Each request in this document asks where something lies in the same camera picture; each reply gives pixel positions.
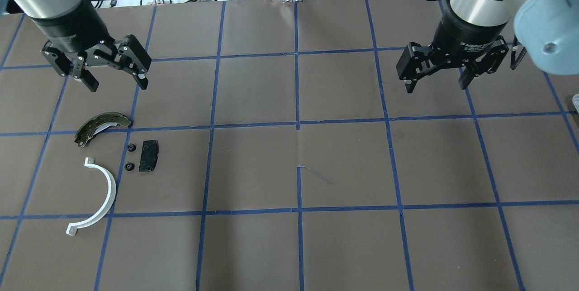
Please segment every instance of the white c-shaped part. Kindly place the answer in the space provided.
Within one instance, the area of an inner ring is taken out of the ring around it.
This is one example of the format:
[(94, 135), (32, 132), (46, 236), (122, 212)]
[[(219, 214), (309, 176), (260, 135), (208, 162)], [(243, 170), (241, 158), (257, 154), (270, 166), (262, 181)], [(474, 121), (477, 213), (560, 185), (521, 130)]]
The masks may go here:
[(575, 105), (575, 109), (579, 112), (579, 94), (573, 97), (573, 105)]
[(68, 228), (66, 229), (66, 233), (68, 235), (75, 235), (77, 229), (90, 227), (91, 225), (97, 223), (100, 219), (102, 219), (112, 206), (114, 202), (114, 196), (116, 195), (116, 183), (114, 182), (112, 174), (107, 169), (101, 167), (100, 165), (96, 165), (95, 160), (92, 159), (91, 157), (85, 158), (85, 167), (88, 167), (90, 169), (99, 169), (105, 175), (108, 183), (107, 198), (105, 198), (103, 206), (99, 208), (97, 213), (95, 213), (88, 219), (85, 219), (84, 221), (81, 222), (69, 223)]

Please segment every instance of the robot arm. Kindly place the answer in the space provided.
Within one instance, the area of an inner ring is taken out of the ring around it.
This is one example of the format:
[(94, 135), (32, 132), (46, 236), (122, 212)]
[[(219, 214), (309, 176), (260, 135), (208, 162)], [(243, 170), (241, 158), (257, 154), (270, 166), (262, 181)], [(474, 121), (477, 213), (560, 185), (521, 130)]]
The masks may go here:
[[(147, 88), (151, 57), (133, 35), (114, 40), (90, 0), (15, 1), (49, 38), (42, 53), (59, 75), (72, 75), (96, 91), (99, 82), (85, 67), (109, 66)], [(0, 0), (2, 9), (5, 5)]]
[(411, 42), (398, 64), (412, 93), (419, 79), (465, 67), (462, 89), (492, 73), (508, 52), (500, 33), (514, 17), (515, 34), (535, 64), (552, 74), (579, 74), (579, 0), (442, 0), (445, 12), (430, 46)]

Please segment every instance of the square grid cell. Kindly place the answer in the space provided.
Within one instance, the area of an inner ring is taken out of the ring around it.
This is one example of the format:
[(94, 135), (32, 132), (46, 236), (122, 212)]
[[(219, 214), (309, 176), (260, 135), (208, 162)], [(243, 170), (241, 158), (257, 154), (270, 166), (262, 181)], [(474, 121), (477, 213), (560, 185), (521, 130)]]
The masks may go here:
[[(579, 151), (577, 115), (566, 112), (572, 83), (527, 61), (519, 72), (477, 79), (467, 93), (458, 71), (445, 71), (407, 95), (395, 62), (407, 42), (429, 43), (437, 8), (421, 0), (251, 0), (107, 9), (100, 12), (111, 33), (149, 46), (147, 91), (122, 72), (95, 70), (101, 94), (83, 98), (83, 85), (63, 86), (51, 68), (0, 68), (0, 141), (13, 138), (0, 148), (17, 148), (17, 138), (29, 148), (25, 161), (14, 153), (0, 164), (26, 167), (10, 175), (22, 184), (17, 197), (0, 195), (9, 205), (0, 213), (0, 290), (66, 289), (64, 281), (95, 290), (575, 285), (569, 274), (535, 269), (551, 252), (574, 265), (576, 233), (565, 223), (579, 204), (569, 184)], [(0, 52), (12, 45), (4, 66), (47, 67), (38, 51), (45, 37), (28, 18), (17, 29), (19, 19), (3, 19), (11, 29)], [(273, 23), (283, 23), (283, 34), (272, 35)], [(40, 85), (20, 77), (33, 74)], [(113, 107), (134, 127), (78, 149), (79, 118), (93, 116), (81, 113)], [(159, 140), (157, 169), (119, 171), (139, 161), (126, 143), (145, 139)], [(498, 145), (516, 160), (503, 159)], [(69, 237), (66, 224), (87, 217), (104, 193), (102, 174), (81, 165), (89, 155), (113, 172), (118, 198), (102, 222)], [(413, 171), (427, 167), (413, 165), (424, 157), (431, 170)], [(534, 176), (515, 188), (529, 174), (521, 163)], [(547, 180), (554, 188), (540, 193)], [(68, 255), (78, 251), (82, 259)], [(340, 282), (348, 274), (356, 279)]]

